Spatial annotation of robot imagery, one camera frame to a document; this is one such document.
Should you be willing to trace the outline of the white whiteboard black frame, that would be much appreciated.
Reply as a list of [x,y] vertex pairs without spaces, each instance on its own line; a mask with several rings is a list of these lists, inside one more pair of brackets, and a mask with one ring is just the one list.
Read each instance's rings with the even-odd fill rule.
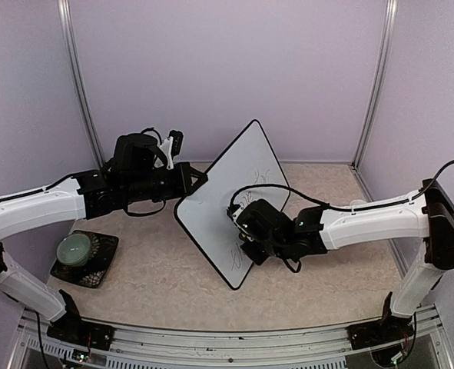
[[253,262],[240,249],[239,230],[227,216],[235,191],[247,185],[288,180],[258,120],[251,121],[205,171],[207,182],[179,200],[174,216],[232,290],[243,284]]

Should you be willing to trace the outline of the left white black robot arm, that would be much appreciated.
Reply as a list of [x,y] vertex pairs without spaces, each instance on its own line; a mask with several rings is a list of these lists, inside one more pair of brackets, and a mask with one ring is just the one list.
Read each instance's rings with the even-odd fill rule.
[[72,296],[55,290],[26,271],[3,247],[16,234],[64,221],[90,220],[126,211],[141,201],[166,203],[193,194],[207,174],[186,161],[174,162],[183,135],[166,138],[140,133],[120,136],[113,157],[99,169],[69,174],[53,184],[0,197],[0,291],[45,319],[49,337],[107,351],[114,328],[82,319]]

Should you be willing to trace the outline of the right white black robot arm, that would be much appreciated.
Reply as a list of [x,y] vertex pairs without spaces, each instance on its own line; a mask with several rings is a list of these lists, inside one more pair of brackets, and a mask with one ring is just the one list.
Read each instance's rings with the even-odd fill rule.
[[387,201],[334,207],[312,200],[289,218],[265,199],[247,206],[229,203],[227,216],[240,232],[241,249],[253,263],[279,258],[293,273],[302,258],[343,247],[395,238],[418,238],[419,252],[399,287],[384,301],[381,318],[347,328],[352,349],[359,350],[410,336],[411,320],[441,277],[454,270],[454,204],[435,178]]

